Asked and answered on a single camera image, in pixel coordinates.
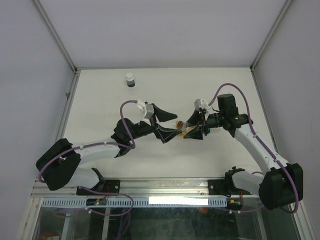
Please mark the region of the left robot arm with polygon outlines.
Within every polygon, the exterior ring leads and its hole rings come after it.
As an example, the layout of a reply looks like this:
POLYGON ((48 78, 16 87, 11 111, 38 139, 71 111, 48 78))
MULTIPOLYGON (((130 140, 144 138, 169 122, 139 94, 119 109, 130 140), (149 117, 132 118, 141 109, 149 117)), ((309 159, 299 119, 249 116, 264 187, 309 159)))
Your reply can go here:
POLYGON ((177 119, 177 115, 164 111, 154 103, 140 100, 127 100, 120 106, 120 120, 113 134, 104 140, 76 145, 66 138, 57 140, 35 163, 39 171, 38 180, 51 191, 66 185, 89 189, 100 194, 105 188, 105 178, 96 168, 83 168, 81 165, 106 158, 119 158, 136 148, 136 139, 155 135, 163 144, 169 142, 181 130, 166 128, 161 123, 177 119), (141 120, 133 123, 123 115, 127 104, 135 104, 141 112, 141 120))

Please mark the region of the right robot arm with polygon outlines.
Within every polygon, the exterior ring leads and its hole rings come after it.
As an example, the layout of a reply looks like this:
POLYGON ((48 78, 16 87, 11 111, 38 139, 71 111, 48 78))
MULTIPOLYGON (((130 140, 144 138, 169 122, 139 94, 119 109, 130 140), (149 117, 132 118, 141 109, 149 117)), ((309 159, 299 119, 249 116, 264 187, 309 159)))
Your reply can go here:
POLYGON ((218 111, 204 99, 194 102, 194 112, 187 123, 194 126, 184 138, 203 140, 210 129, 223 128, 235 138, 253 157, 262 174, 255 175, 243 168, 233 167, 224 175, 224 180, 215 183, 213 189, 226 197, 247 191, 260 198, 268 210, 298 204, 303 199, 303 169, 290 164, 277 152, 271 150, 253 129, 253 122, 245 113, 240 114, 235 97, 221 94, 217 97, 218 111))

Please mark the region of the clear orange pill bottle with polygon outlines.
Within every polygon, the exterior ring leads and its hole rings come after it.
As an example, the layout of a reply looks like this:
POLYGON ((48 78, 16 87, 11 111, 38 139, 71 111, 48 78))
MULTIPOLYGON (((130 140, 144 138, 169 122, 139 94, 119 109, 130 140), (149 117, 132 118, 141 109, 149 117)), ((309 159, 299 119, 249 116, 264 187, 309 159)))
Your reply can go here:
POLYGON ((182 120, 176 121, 176 129, 181 130, 184 135, 192 131, 194 128, 195 126, 188 122, 182 120))

